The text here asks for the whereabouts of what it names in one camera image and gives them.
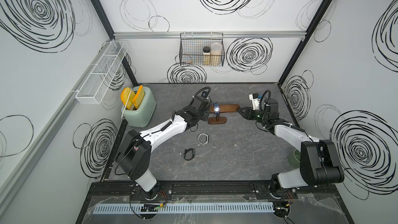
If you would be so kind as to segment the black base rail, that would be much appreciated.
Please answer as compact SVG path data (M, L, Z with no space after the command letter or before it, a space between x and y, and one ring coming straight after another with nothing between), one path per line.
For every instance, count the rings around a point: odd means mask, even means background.
M172 200L178 196L202 195L253 195L257 199L271 199L272 196L281 195L287 199L288 192L297 198L298 194L337 194L337 188L329 185L299 186L295 189L277 189L273 180L222 180L222 181L181 181L161 180L153 193L146 193L139 185L130 181L106 181L93 183L85 198L86 201L93 197L124 197L139 201Z

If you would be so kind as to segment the orange sponge toast slice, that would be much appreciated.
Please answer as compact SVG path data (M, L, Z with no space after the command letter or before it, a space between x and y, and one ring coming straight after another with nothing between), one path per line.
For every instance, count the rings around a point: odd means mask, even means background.
M132 99L135 109L138 109L145 97L145 91L143 86L139 86L134 98Z

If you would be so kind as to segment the green bowl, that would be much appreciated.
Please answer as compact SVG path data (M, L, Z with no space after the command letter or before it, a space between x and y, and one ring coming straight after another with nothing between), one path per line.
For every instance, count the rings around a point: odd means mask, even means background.
M288 162L294 168L299 168L301 162L301 153L297 149L295 149L292 153L288 155Z

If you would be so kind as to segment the blue translucent watch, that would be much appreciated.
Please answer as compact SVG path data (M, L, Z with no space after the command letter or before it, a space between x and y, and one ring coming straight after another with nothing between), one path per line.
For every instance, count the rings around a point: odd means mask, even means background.
M214 114L215 116L215 120L219 121L220 119L220 106L217 103L214 103Z

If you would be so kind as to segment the yellow sponge toast slice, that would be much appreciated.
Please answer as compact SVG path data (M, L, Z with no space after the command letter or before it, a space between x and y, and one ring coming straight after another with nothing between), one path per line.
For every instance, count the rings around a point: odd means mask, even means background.
M126 107L128 110L133 110L135 108L134 105L134 98L136 96L136 93L131 89L131 88L124 88L121 92L121 101L123 105Z

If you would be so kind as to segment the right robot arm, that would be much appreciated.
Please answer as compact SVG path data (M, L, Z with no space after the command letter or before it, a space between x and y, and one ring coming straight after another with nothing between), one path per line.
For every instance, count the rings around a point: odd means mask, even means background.
M299 168L274 174L270 188L276 191L342 183L345 175L334 142L313 137L280 118L278 108L278 102L269 99L260 100L257 110L253 107L237 110L244 119L260 124L260 130L283 139L300 152Z

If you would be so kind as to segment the dark lid spice jar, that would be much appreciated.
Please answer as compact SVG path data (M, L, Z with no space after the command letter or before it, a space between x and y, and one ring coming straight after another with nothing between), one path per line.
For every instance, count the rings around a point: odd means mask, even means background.
M203 65L210 66L211 62L211 48L209 46L203 47Z

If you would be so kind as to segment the mint green toaster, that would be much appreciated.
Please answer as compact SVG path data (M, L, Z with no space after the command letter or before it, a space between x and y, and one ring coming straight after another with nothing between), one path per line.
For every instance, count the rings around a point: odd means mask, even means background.
M133 110L128 110L122 103L122 117L132 127L145 127L149 123L156 107L156 102L151 89L145 86L143 87L145 97L138 109L134 108ZM131 89L136 93L138 88L139 86Z

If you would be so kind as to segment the white lid plastic jar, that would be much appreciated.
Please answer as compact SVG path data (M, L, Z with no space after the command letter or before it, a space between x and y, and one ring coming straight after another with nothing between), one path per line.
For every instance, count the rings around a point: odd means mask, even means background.
M222 43L212 43L210 46L210 65L220 66L222 64Z

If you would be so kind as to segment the black smart band watch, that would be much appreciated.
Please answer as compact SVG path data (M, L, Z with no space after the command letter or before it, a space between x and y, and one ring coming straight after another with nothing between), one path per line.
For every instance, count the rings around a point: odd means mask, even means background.
M191 161L195 158L196 153L194 148L188 148L184 150L183 158L185 161Z

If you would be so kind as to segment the dark wooden watch stand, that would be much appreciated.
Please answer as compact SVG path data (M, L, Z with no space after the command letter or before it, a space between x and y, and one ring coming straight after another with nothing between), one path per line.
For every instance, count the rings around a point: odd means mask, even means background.
M240 106L238 104L219 105L219 106L220 106L220 114L222 114L222 113L235 113L235 112L237 112L237 109L240 108ZM214 106L212 106L210 108L210 113L214 114ZM215 120L215 116L214 117L208 117L207 122L210 125L225 124L225 123L227 123L227 118L220 115L219 121L216 121Z

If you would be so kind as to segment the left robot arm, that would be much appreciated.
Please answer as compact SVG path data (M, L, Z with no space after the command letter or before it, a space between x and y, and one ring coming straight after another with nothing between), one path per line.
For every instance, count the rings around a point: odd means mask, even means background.
M199 121L207 120L211 106L208 95L195 95L187 106L173 112L171 118L163 123L141 132L129 131L115 155L117 167L138 184L148 198L154 198L159 192L159 183L149 169L152 152Z

